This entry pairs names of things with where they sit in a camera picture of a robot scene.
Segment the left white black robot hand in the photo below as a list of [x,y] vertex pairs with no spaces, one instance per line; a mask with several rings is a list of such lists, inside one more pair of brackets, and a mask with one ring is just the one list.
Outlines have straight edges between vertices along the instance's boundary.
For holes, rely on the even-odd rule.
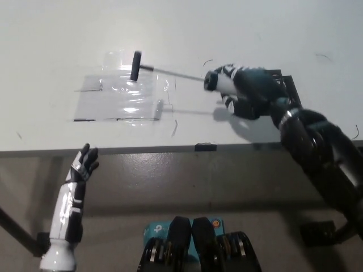
[[77,153],[61,185],[50,228],[50,240],[79,243],[82,239],[86,185],[99,166],[98,149],[86,143]]

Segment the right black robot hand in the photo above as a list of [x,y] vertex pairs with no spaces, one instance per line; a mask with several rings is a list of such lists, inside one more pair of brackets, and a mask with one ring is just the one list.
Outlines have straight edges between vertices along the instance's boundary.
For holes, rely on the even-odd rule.
[[268,114],[278,123],[290,104],[285,88],[264,68],[223,65],[207,72],[204,90],[219,92],[226,109],[247,120]]

